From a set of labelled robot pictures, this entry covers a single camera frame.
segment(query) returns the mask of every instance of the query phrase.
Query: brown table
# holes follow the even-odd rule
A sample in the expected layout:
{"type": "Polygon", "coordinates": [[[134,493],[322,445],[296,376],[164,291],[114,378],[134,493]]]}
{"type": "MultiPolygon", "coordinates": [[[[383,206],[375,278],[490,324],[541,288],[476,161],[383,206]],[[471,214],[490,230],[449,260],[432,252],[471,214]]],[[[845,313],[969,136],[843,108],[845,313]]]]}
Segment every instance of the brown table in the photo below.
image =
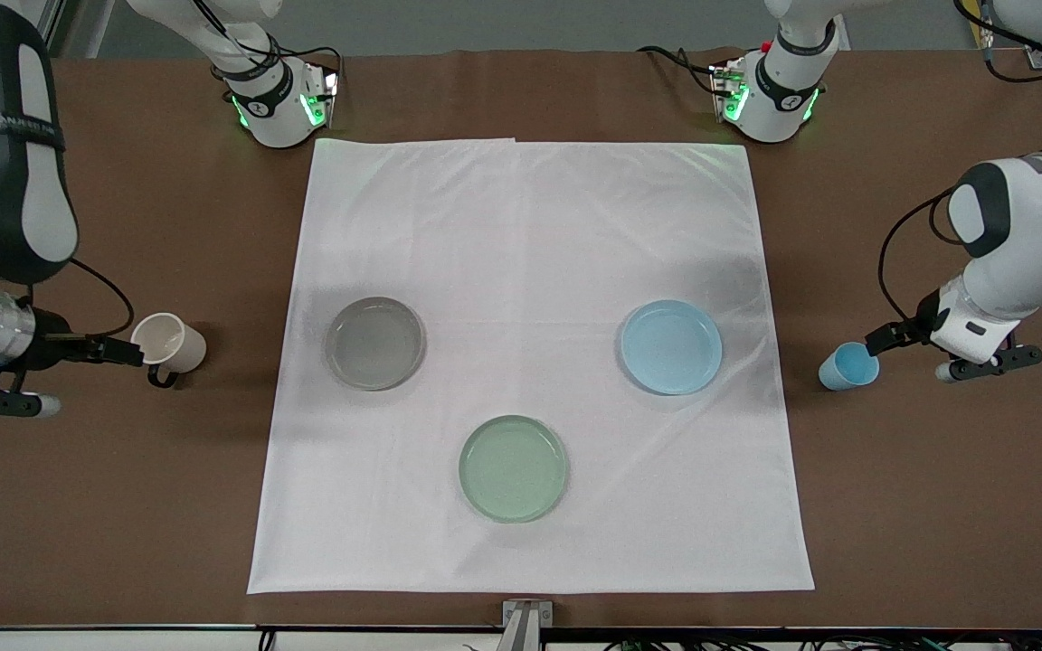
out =
{"type": "MultiPolygon", "coordinates": [[[[313,147],[253,144],[200,61],[55,72],[79,256],[141,315],[196,322],[210,357],[174,392],[132,368],[29,379],[65,407],[0,420],[0,625],[499,622],[491,594],[245,596],[313,147]]],[[[864,391],[815,380],[833,347],[892,318],[874,275],[890,224],[975,161],[1042,146],[1042,83],[997,82],[973,52],[847,52],[827,81],[797,140],[747,145],[819,587],[557,597],[561,625],[1042,627],[1042,367],[944,386],[940,355],[911,349],[864,391]]],[[[343,92],[322,135],[742,143],[646,54],[356,58],[343,92]]],[[[966,260],[919,219],[890,283],[913,305],[966,260]]],[[[74,269],[38,302],[79,329],[121,317],[74,269]]],[[[1042,314],[1020,334],[1042,346],[1042,314]]]]}

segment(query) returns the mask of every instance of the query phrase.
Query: green petri dish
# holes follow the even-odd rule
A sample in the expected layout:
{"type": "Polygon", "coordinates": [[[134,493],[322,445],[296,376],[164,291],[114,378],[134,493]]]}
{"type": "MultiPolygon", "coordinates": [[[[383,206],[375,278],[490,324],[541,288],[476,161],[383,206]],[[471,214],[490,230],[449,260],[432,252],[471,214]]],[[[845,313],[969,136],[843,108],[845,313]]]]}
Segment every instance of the green petri dish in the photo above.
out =
{"type": "Polygon", "coordinates": [[[567,474],[557,434],[524,416],[493,418],[461,450],[461,490],[497,523],[531,523],[549,514],[566,491],[567,474]]]}

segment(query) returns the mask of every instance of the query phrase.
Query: white robotic arm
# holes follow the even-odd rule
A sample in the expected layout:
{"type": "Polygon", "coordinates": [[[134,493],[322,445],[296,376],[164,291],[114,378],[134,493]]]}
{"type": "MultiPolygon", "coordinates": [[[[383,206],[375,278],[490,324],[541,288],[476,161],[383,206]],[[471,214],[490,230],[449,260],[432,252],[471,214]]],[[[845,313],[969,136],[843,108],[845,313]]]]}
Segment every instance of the white robotic arm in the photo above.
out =
{"type": "Polygon", "coordinates": [[[760,143],[780,143],[811,119],[822,73],[839,52],[835,17],[890,0],[766,0],[778,21],[768,50],[736,58],[719,74],[721,120],[760,143]]]}
{"type": "MultiPolygon", "coordinates": [[[[1042,4],[996,0],[1000,22],[1042,43],[1042,4]]],[[[972,260],[929,294],[914,318],[888,323],[867,336],[867,350],[932,343],[954,361],[937,370],[942,380],[1003,374],[1039,362],[1035,346],[1000,346],[1018,323],[1042,307],[1042,154],[984,161],[952,189],[951,227],[972,260]]]]}
{"type": "Polygon", "coordinates": [[[240,123],[266,147],[292,147],[330,123],[339,75],[286,54],[256,21],[281,0],[127,0],[206,55],[231,90],[240,123]]]}
{"type": "Polygon", "coordinates": [[[63,149],[45,43],[0,0],[0,279],[40,283],[74,255],[63,149]]]}
{"type": "MultiPolygon", "coordinates": [[[[79,242],[67,197],[50,59],[43,39],[14,0],[0,0],[0,279],[36,284],[70,262],[79,242]]],[[[22,392],[28,371],[63,359],[139,367],[138,346],[71,333],[57,314],[0,292],[0,415],[49,416],[50,396],[22,392]]]]}

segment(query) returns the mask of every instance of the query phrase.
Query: green led light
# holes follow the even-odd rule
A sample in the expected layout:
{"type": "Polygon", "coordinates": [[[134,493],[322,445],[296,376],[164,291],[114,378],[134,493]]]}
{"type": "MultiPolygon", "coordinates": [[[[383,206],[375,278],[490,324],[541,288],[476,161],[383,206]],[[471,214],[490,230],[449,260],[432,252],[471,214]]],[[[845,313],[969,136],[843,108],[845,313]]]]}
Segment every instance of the green led light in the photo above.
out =
{"type": "Polygon", "coordinates": [[[307,114],[307,122],[311,122],[314,127],[319,127],[319,125],[324,124],[324,111],[322,110],[312,110],[313,104],[316,103],[315,99],[307,99],[306,96],[300,96],[300,104],[305,108],[305,114],[307,114]]]}
{"type": "Polygon", "coordinates": [[[807,103],[807,112],[802,114],[802,122],[811,119],[811,111],[814,110],[815,100],[819,98],[819,90],[815,87],[814,95],[811,96],[811,102],[807,103]]]}
{"type": "Polygon", "coordinates": [[[240,100],[235,99],[235,95],[231,96],[231,104],[235,107],[235,112],[240,114],[240,124],[244,125],[244,128],[248,128],[248,119],[245,119],[244,109],[240,107],[240,100]]]}
{"type": "Polygon", "coordinates": [[[737,122],[739,116],[742,115],[742,106],[745,106],[745,101],[750,98],[749,86],[745,84],[741,85],[740,93],[741,96],[736,94],[735,98],[726,104],[726,120],[730,120],[730,122],[737,122]]]}

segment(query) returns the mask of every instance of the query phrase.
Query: clear petri dish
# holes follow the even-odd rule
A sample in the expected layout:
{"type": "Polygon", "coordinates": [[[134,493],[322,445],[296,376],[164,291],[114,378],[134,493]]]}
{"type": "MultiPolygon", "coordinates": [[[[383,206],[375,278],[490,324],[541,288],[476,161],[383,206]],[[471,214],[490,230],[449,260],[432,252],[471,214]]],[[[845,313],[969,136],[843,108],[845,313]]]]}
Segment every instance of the clear petri dish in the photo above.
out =
{"type": "Polygon", "coordinates": [[[493,418],[461,450],[461,490],[497,523],[531,523],[549,514],[566,491],[567,474],[557,434],[524,416],[493,418]]]}
{"type": "Polygon", "coordinates": [[[400,301],[367,298],[337,315],[326,349],[327,366],[342,382],[380,392],[416,374],[425,357],[425,329],[400,301]]]}
{"type": "Polygon", "coordinates": [[[718,326],[683,301],[654,301],[629,315],[619,348],[629,378],[662,395],[702,391],[723,364],[718,326]]]}

